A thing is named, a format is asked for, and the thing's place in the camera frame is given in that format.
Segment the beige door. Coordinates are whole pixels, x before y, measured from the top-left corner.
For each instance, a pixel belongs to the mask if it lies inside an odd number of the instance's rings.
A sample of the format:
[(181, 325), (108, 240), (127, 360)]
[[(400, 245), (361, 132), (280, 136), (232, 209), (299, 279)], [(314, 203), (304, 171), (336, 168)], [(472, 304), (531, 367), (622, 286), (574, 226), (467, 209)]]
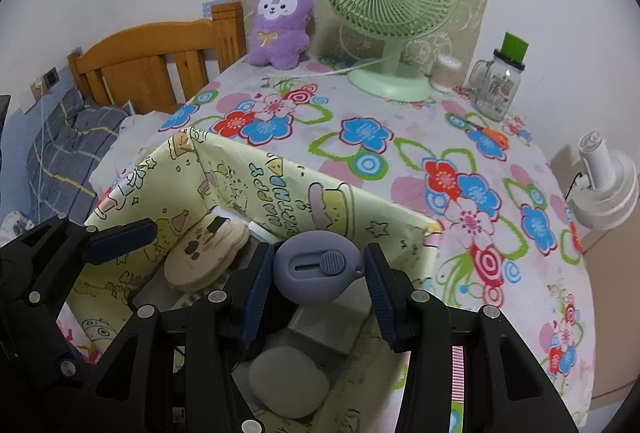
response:
[(591, 408), (621, 401), (639, 377), (639, 212), (582, 243), (596, 315)]

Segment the white oval earbuds case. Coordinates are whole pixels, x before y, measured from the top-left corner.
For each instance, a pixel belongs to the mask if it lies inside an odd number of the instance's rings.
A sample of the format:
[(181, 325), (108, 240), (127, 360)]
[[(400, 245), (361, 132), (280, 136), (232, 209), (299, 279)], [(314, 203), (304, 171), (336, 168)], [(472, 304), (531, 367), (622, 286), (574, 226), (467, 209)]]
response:
[(262, 352), (248, 368), (253, 394), (273, 413), (299, 419), (321, 407), (330, 391), (326, 374), (292, 346)]

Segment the white 45W charger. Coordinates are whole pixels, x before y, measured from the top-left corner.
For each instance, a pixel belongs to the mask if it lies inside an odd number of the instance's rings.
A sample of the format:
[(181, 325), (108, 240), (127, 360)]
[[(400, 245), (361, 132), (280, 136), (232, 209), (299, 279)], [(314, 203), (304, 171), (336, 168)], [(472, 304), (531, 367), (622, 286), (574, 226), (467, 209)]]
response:
[(331, 351), (348, 355), (370, 312), (367, 283), (359, 278), (330, 303), (299, 306), (288, 330)]

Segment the round hedgehog compact mirror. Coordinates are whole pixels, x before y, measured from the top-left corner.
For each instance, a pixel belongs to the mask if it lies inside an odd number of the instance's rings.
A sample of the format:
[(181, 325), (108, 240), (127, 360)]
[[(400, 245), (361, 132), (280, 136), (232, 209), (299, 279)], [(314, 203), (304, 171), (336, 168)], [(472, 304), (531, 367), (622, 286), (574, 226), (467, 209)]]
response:
[(250, 240), (238, 219), (209, 213), (179, 239), (166, 257), (164, 275), (172, 289), (195, 292), (212, 286), (228, 271)]

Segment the orange scissors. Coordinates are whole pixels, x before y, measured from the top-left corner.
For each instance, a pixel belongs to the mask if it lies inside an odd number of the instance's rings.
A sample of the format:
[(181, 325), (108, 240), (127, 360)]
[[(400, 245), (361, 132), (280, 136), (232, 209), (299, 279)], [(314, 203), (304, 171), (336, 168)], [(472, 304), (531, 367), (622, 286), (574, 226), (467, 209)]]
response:
[(509, 138), (506, 137), (506, 134), (503, 134), (497, 130), (481, 126), (476, 122), (464, 117), (463, 120), (469, 124), (471, 128), (474, 130), (480, 131), (480, 133), (485, 134), (488, 138), (491, 138), (502, 150), (509, 149)]

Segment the patterned green board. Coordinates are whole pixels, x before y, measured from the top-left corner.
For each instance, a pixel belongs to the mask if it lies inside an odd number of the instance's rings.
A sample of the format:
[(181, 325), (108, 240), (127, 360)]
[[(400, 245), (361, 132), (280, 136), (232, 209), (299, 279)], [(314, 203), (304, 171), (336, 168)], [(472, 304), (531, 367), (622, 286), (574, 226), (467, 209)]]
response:
[[(257, 0), (238, 0), (245, 16), (245, 33), (250, 34), (254, 22), (254, 7)], [(400, 60), (419, 67), (429, 74), (440, 55), (457, 58), (461, 68), (457, 82), (463, 83), (471, 66), (480, 27), (482, 26), (488, 0), (460, 0), (449, 22), (439, 30), (407, 43)], [(345, 68), (356, 63), (358, 58), (375, 60), (383, 52), (384, 42), (367, 37), (341, 22), (326, 0), (314, 0), (314, 15), (307, 26), (310, 47), (307, 54), (321, 63), (319, 69)]]

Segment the yellow fabric storage box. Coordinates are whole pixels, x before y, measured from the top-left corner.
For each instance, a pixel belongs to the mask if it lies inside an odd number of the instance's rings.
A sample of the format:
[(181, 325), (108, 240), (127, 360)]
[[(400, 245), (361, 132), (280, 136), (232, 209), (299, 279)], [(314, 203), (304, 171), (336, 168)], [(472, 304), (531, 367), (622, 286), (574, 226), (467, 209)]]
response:
[(434, 271), (434, 219), (280, 156), (195, 128), (142, 156), (105, 192), (88, 223), (107, 228), (148, 217), (151, 245), (85, 267), (66, 309), (105, 351), (131, 316), (136, 293), (158, 280), (160, 304), (180, 309), (224, 286), (252, 231), (280, 238), (334, 231), (378, 242), (393, 267), (422, 283)]

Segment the floral tablecloth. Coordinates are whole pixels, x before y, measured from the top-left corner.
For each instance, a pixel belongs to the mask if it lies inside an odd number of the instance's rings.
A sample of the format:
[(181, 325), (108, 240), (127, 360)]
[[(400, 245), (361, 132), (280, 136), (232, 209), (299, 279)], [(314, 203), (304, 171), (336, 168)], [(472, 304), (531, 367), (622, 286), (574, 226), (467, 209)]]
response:
[[(431, 283), (460, 309), (506, 311), (578, 425), (596, 358), (592, 292), (577, 222), (521, 118), (493, 123), (455, 89), (399, 103), (309, 60), (289, 72), (234, 66), (169, 116), (256, 145), (436, 219), (444, 241)], [(509, 138), (509, 149), (466, 123)]]

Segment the glass jar green lid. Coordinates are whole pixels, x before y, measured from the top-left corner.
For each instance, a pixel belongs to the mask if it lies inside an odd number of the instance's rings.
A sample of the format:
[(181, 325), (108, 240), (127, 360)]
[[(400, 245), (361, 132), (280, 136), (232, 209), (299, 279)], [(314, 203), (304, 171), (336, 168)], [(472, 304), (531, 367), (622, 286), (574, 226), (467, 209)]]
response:
[(518, 92), (527, 50), (527, 42), (506, 32), (501, 48), (494, 49), (491, 59), (474, 65), (469, 87), (473, 105), (481, 115), (496, 122), (504, 119)]

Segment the wooden bed headboard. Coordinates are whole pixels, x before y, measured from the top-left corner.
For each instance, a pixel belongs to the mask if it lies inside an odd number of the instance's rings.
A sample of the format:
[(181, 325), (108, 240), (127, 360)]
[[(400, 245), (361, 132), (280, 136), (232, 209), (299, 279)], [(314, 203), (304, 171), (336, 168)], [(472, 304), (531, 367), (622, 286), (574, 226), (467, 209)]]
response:
[(131, 103), (136, 112), (172, 114), (209, 83), (206, 56), (225, 71), (246, 54), (239, 1), (216, 3), (211, 18), (125, 29), (88, 51), (67, 55), (80, 92), (100, 106)]

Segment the blue plaid bedding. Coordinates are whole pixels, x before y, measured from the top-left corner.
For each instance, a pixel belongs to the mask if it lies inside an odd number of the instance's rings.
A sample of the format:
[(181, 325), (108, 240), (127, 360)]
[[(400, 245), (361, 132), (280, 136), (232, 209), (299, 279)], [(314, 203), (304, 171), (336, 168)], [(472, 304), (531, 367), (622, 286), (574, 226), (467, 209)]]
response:
[(51, 219), (84, 223), (99, 195), (90, 183), (127, 110), (71, 88), (14, 114), (1, 136), (1, 243)]

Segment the purple plush bunny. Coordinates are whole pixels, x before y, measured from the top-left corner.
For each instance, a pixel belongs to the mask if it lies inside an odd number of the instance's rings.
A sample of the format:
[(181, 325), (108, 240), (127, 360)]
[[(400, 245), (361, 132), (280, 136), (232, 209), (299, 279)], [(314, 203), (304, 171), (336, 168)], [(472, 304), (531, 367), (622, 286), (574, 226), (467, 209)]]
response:
[(247, 61), (279, 70), (296, 68), (310, 45), (312, 14), (314, 0), (257, 0)]

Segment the white standing fan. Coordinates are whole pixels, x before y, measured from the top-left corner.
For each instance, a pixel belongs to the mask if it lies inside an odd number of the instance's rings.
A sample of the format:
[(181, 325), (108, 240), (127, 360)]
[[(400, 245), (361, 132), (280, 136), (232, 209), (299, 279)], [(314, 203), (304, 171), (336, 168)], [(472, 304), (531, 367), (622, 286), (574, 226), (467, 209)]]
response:
[(597, 131), (582, 135), (578, 156), (576, 176), (565, 200), (580, 225), (591, 231), (611, 231), (631, 216), (639, 199), (634, 160), (609, 149)]

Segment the cotton swab container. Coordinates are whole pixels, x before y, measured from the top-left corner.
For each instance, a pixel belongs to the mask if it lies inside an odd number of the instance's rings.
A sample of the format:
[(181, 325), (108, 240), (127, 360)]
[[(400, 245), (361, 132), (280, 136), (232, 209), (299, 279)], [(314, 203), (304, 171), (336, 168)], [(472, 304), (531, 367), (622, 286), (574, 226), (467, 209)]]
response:
[(431, 69), (432, 88), (440, 93), (451, 92), (458, 84), (461, 68), (462, 63), (454, 56), (439, 54)]

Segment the white remote control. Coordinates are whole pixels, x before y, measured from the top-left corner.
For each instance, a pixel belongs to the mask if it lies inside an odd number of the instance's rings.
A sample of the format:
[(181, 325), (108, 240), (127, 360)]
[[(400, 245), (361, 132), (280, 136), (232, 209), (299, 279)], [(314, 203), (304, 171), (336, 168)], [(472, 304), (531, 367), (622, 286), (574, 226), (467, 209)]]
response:
[(200, 300), (201, 297), (205, 297), (209, 292), (214, 290), (224, 289), (226, 283), (234, 271), (238, 269), (244, 268), (248, 262), (250, 262), (250, 258), (252, 257), (256, 247), (261, 242), (270, 243), (270, 245), (274, 245), (279, 241), (279, 238), (276, 235), (269, 233), (262, 227), (257, 224), (250, 222), (248, 224), (244, 223), (248, 230), (250, 231), (250, 240), (246, 245), (238, 252), (235, 257), (234, 262), (229, 267), (228, 271), (224, 273), (220, 278), (218, 278), (212, 286), (209, 286), (205, 289), (201, 289), (195, 292), (181, 292), (179, 299), (177, 302), (172, 305), (172, 309), (183, 309), (184, 307), (189, 307), (194, 304), (196, 301)]

